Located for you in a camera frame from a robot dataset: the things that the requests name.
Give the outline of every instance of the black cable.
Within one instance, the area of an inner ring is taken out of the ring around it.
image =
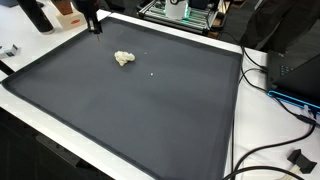
[[[320,128],[320,124],[317,123],[317,121],[313,120],[313,119],[310,119],[304,115],[299,115],[299,114],[296,114],[296,113],[293,113],[292,111],[290,111],[279,99],[277,98],[274,98],[279,104],[280,106],[286,110],[288,113],[290,113],[291,115],[293,115],[294,117],[296,117],[297,119],[301,120],[302,122],[305,122],[305,123],[308,123],[308,124],[316,124],[316,127],[317,128]]]
[[[241,163],[251,154],[257,152],[257,151],[260,151],[260,150],[263,150],[263,149],[268,149],[268,148],[273,148],[273,147],[279,147],[279,146],[284,146],[284,145],[287,145],[287,144],[291,144],[291,143],[295,143],[295,142],[298,142],[298,141],[301,141],[303,139],[306,139],[308,138],[314,131],[315,129],[315,124],[312,125],[311,129],[303,136],[299,137],[299,138],[296,138],[296,139],[293,139],[293,140],[290,140],[290,141],[285,141],[285,142],[282,142],[282,143],[277,143],[277,144],[272,144],[272,145],[267,145],[267,146],[261,146],[261,147],[258,147],[258,148],[255,148],[249,152],[247,152],[245,155],[243,155],[240,160],[237,162],[235,168],[234,168],[234,171],[237,171],[241,165]]]
[[[279,104],[280,104],[280,106],[284,109],[284,110],[286,110],[289,114],[291,114],[291,115],[293,115],[293,116],[297,116],[297,114],[295,114],[295,113],[293,113],[293,112],[291,112],[279,99],[277,99],[277,98],[274,98]]]
[[[242,60],[243,60],[243,59],[244,59],[244,54],[245,54],[244,47],[241,47],[241,49],[242,49]],[[242,72],[242,75],[243,75],[244,79],[245,79],[252,87],[257,88],[257,89],[259,89],[259,90],[267,93],[267,91],[266,91],[265,89],[262,89],[262,88],[260,88],[260,87],[257,87],[257,86],[255,86],[255,85],[253,85],[253,84],[247,79],[247,77],[246,77],[246,75],[245,75],[245,72],[243,71],[242,65],[241,65],[241,72]],[[244,156],[242,156],[242,157],[240,158],[240,160],[237,162],[237,164],[236,164],[236,166],[235,166],[235,168],[234,168],[234,170],[233,170],[232,172],[235,172],[235,171],[237,171],[237,170],[239,169],[239,167],[240,167],[241,163],[244,161],[244,159],[246,159],[249,155],[251,155],[251,154],[253,154],[253,153],[255,153],[255,152],[259,151],[259,150],[263,150],[263,149],[267,149],[267,148],[273,148],[273,147],[278,147],[278,146],[283,146],[283,145],[291,144],[291,143],[294,143],[294,142],[297,142],[297,141],[301,141],[301,140],[303,140],[303,139],[306,139],[307,137],[309,137],[309,136],[313,133],[313,131],[314,131],[315,127],[316,127],[316,121],[310,120],[309,118],[304,117],[304,116],[302,116],[302,115],[294,114],[293,112],[289,111],[281,102],[280,102],[280,104],[282,105],[282,107],[283,107],[286,111],[288,111],[290,114],[294,115],[296,118],[298,118],[298,119],[300,119],[300,120],[302,120],[302,121],[304,121],[304,122],[306,122],[306,123],[311,124],[312,127],[311,127],[310,131],[308,131],[308,132],[307,132],[304,136],[302,136],[302,137],[299,137],[299,138],[296,138],[296,139],[293,139],[293,140],[290,140],[290,141],[285,141],[285,142],[282,142],[282,143],[277,143],[277,144],[272,144],[272,145],[267,145],[267,146],[258,147],[258,148],[255,148],[255,149],[247,152]]]
[[[235,38],[232,34],[230,34],[230,33],[228,33],[228,32],[225,32],[225,31],[224,31],[224,32],[221,32],[221,33],[228,34],[228,35],[237,43],[237,45],[239,45],[239,41],[236,40],[236,38]],[[259,65],[258,63],[256,63],[256,62],[248,55],[246,49],[245,49],[243,46],[242,46],[241,48],[242,48],[242,50],[244,51],[244,54],[248,57],[248,59],[249,59],[254,65],[258,66],[259,68],[261,68],[261,69],[263,69],[263,70],[265,70],[265,71],[268,71],[268,68],[267,68],[266,66],[261,66],[261,65]]]
[[[252,167],[247,167],[247,168],[243,168],[243,169],[239,169],[237,171],[234,171],[232,173],[230,173],[229,175],[227,175],[226,177],[224,177],[222,180],[228,180],[230,178],[235,178],[236,175],[240,174],[240,173],[243,173],[243,172],[247,172],[247,171],[253,171],[253,170],[269,170],[269,171],[278,171],[278,172],[282,172],[282,173],[285,173],[287,175],[290,175],[298,180],[304,180],[302,177],[290,172],[290,171],[287,171],[287,170],[284,170],[284,169],[281,169],[281,168],[277,168],[277,167],[272,167],[272,166],[252,166]]]
[[[241,75],[241,77],[240,77],[240,79],[239,79],[239,84],[240,84],[241,80],[243,79],[243,77],[244,77],[249,71],[260,71],[260,72],[262,72],[262,73],[266,73],[266,71],[264,71],[264,70],[262,70],[262,69],[258,69],[258,68],[248,69],[248,70],[246,70],[246,71]]]
[[[267,90],[262,89],[261,87],[258,87],[258,86],[253,85],[253,84],[248,80],[247,76],[244,75],[243,77],[244,77],[244,79],[247,81],[247,83],[248,83],[250,86],[252,86],[252,87],[254,87],[254,88],[256,88],[256,89],[258,89],[258,90],[260,90],[260,91],[262,91],[262,92],[264,92],[264,93],[266,93],[266,94],[268,94],[268,91],[267,91]]]

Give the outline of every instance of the black mat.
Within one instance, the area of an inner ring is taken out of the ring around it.
[[[158,179],[223,177],[241,55],[107,18],[4,87]],[[136,61],[120,67],[114,53]]]

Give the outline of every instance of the blue light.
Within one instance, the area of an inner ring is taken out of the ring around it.
[[[317,114],[320,114],[320,107],[319,107],[319,106],[316,106],[316,105],[314,105],[314,104],[307,103],[307,102],[305,102],[305,101],[301,101],[301,100],[299,100],[299,99],[293,98],[293,97],[291,97],[291,96],[287,96],[287,95],[285,95],[285,94],[282,94],[282,93],[279,93],[279,92],[276,92],[276,91],[273,91],[273,90],[269,91],[268,96],[272,97],[272,96],[273,96],[273,93],[274,93],[274,94],[277,94],[277,95],[280,95],[280,96],[283,96],[283,97],[286,97],[286,98],[288,98],[288,99],[292,99],[293,101],[297,101],[297,102],[300,102],[300,103],[302,103],[302,104],[305,104],[305,105],[308,105],[308,106],[312,106],[312,107],[314,107],[314,108],[317,108],[317,109],[318,109]],[[286,103],[289,103],[289,104],[292,104],[292,105],[295,105],[295,106],[298,106],[298,107],[304,109],[304,106],[301,106],[301,105],[299,105],[299,104],[297,104],[297,103],[290,102],[290,101],[288,101],[288,100],[285,100],[285,99],[282,99],[282,98],[279,98],[279,97],[276,97],[276,98],[279,99],[279,100],[281,100],[281,101],[283,101],[283,102],[286,102]]]

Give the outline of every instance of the tabletop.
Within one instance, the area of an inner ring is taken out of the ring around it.
[[[11,46],[15,44],[20,48],[15,57],[2,61],[13,70],[19,70],[27,64],[48,53],[53,48],[84,31],[86,26],[81,26],[70,31],[63,31],[54,17],[56,11],[53,6],[43,1],[47,6],[43,8],[48,19],[56,28],[52,35],[43,36],[32,25],[19,6],[6,8],[0,6],[0,17],[5,17],[10,24],[0,24],[1,45]],[[106,11],[98,11],[99,19],[112,16],[141,26],[149,27],[168,34],[187,38],[193,41],[208,44],[221,49],[241,53],[239,46],[222,41],[209,39],[188,32],[172,29],[162,25],[146,22],[140,19],[123,16]],[[249,56],[258,64],[265,64],[265,53],[247,49]],[[243,62],[244,69],[254,65],[247,59]],[[0,72],[0,80],[6,75]],[[255,85],[265,88],[265,75],[258,72],[249,72],[248,79]],[[100,145],[84,137],[80,133],[70,129],[60,121],[50,117],[44,112],[13,96],[0,87],[0,106],[21,119],[31,127],[61,144],[65,148],[80,156],[104,173],[115,179],[152,179],[126,161],[110,153]],[[301,109],[286,105],[291,111],[301,114]],[[304,135],[309,130],[309,125],[296,120],[285,112],[273,99],[252,88],[246,82],[239,86],[237,106],[235,112],[235,159],[236,162],[249,150],[262,145],[274,144],[295,139]],[[306,140],[283,147],[277,147],[259,151],[249,156],[241,167],[268,165],[289,170],[292,165],[286,160],[294,149],[301,149],[310,160],[320,162],[320,131],[318,129]],[[230,153],[227,158],[225,174],[230,172]],[[237,176],[243,180],[270,180],[279,179],[284,175],[270,171],[252,171]],[[305,179],[316,180],[320,176],[320,167],[316,166],[310,175],[301,175]]]

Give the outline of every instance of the black bottle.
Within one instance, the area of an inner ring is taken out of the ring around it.
[[[17,0],[17,2],[41,34],[46,35],[54,32],[52,24],[36,0]]]

